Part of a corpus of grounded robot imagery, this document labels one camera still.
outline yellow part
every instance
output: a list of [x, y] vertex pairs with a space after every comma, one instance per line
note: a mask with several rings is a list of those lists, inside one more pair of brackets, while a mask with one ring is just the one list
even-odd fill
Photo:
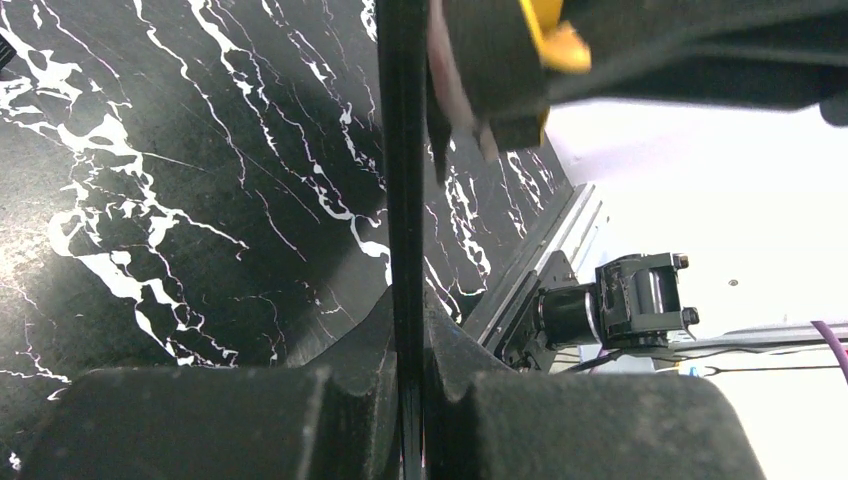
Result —
[[545, 66], [568, 73], [586, 73], [592, 54], [568, 22], [559, 23], [563, 0], [519, 0], [527, 30]]
[[559, 15], [562, 13], [564, 0], [530, 0], [536, 21], [543, 32], [549, 32], [559, 25]]

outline dark vertical rod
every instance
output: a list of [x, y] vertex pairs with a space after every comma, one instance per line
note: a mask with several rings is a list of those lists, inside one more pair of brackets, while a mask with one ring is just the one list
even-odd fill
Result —
[[378, 0], [376, 16], [403, 473], [417, 480], [423, 445], [427, 0]]

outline black marble surface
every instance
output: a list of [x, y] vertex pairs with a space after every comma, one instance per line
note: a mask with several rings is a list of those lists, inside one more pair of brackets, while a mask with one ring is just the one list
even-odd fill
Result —
[[[365, 316], [390, 281], [373, 13], [0, 0], [20, 56], [0, 73], [1, 476], [88, 370], [296, 366]], [[487, 168], [458, 141], [451, 162], [446, 192], [427, 179], [426, 271], [459, 321], [564, 177], [550, 149]]]

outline white wall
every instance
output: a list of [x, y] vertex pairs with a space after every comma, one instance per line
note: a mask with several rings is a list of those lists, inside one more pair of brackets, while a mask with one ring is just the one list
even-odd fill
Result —
[[[690, 255], [680, 293], [701, 312], [696, 335], [784, 319], [848, 319], [848, 130], [827, 126], [817, 109], [596, 102], [555, 110], [547, 130], [572, 183], [604, 189], [622, 253]], [[721, 356], [704, 364], [762, 360]], [[835, 363], [829, 352], [781, 361]], [[770, 480], [841, 478], [848, 387], [838, 371], [713, 381]]]

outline screw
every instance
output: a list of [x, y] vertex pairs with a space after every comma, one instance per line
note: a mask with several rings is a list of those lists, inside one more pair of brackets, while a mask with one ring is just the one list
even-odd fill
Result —
[[701, 323], [701, 317], [698, 315], [697, 308], [686, 307], [680, 313], [681, 317], [683, 317], [683, 325], [687, 327]]
[[689, 268], [689, 257], [687, 255], [675, 255], [674, 262], [677, 264], [677, 268], [680, 270]]

